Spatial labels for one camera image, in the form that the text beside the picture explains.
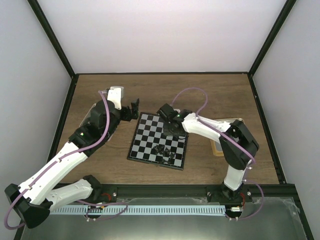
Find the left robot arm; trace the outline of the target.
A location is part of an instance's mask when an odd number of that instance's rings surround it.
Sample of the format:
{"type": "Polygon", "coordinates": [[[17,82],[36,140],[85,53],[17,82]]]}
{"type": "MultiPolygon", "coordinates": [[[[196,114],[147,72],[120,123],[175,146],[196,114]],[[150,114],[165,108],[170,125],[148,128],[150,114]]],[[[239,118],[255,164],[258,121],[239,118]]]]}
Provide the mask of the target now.
{"type": "Polygon", "coordinates": [[[112,100],[103,98],[93,104],[79,128],[61,150],[41,170],[23,183],[11,183],[4,190],[23,224],[32,229],[42,224],[56,209],[75,201],[98,203],[102,184],[92,175],[56,188],[56,185],[76,166],[88,159],[114,134],[121,121],[139,117],[139,99],[130,106],[117,108],[112,100]]]}

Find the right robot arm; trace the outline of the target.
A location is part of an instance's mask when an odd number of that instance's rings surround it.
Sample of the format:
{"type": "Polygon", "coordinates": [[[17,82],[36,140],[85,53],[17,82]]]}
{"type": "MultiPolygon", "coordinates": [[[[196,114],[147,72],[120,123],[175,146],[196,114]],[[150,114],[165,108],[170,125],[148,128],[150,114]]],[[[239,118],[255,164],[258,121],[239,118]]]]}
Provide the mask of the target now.
{"type": "Polygon", "coordinates": [[[236,200],[246,172],[256,162],[255,155],[260,148],[245,123],[238,119],[233,122],[209,119],[191,110],[178,111],[167,103],[157,111],[157,115],[163,120],[164,135],[183,137],[195,134],[221,146],[228,168],[220,195],[229,202],[236,200]]]}

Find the black white chess board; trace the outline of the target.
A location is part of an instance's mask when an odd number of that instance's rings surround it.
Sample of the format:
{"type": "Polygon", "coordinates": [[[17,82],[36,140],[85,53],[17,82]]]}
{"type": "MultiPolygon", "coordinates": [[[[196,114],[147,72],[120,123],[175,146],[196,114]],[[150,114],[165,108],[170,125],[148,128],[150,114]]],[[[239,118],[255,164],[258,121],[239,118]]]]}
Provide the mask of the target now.
{"type": "Polygon", "coordinates": [[[165,136],[163,126],[164,122],[158,115],[146,112],[140,113],[127,159],[182,171],[185,164],[188,136],[165,136]],[[157,163],[156,156],[152,154],[152,148],[155,145],[164,145],[171,152],[174,152],[174,164],[157,163]]]}

